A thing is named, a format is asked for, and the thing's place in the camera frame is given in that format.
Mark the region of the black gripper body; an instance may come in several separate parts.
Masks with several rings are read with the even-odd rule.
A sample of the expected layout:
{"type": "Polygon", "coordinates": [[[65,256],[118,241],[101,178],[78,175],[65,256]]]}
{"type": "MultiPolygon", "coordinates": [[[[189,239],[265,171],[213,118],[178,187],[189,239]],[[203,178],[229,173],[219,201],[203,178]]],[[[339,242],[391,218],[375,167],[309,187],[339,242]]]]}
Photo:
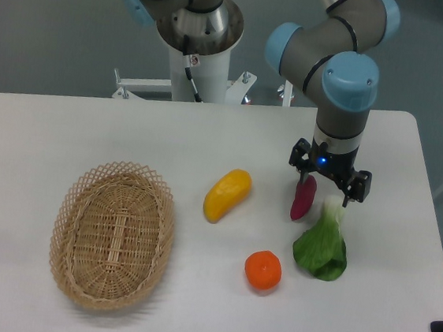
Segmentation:
{"type": "Polygon", "coordinates": [[[328,151],[328,145],[311,144],[300,138],[294,144],[289,157],[289,165],[308,173],[317,172],[333,181],[348,196],[349,201],[363,202],[371,186],[372,173],[365,170],[357,171],[354,167],[358,148],[344,154],[335,154],[328,151]]]}

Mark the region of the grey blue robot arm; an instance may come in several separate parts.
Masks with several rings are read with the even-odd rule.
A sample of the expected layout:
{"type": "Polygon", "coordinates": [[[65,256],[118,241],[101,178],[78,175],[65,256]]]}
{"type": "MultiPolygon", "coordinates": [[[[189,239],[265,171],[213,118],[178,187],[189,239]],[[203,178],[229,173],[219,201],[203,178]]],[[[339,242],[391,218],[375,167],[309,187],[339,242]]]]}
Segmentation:
{"type": "MultiPolygon", "coordinates": [[[[243,35],[241,10],[231,0],[123,0],[141,24],[154,24],[173,56],[173,97],[195,103],[226,103],[225,56],[243,35]]],[[[322,0],[326,19],[305,29],[279,25],[265,46],[266,62],[318,109],[314,136],[298,141],[289,164],[306,178],[317,172],[333,181],[344,200],[363,202],[371,173],[354,161],[378,94],[379,69],[367,50],[400,26],[394,0],[322,0]]]]}

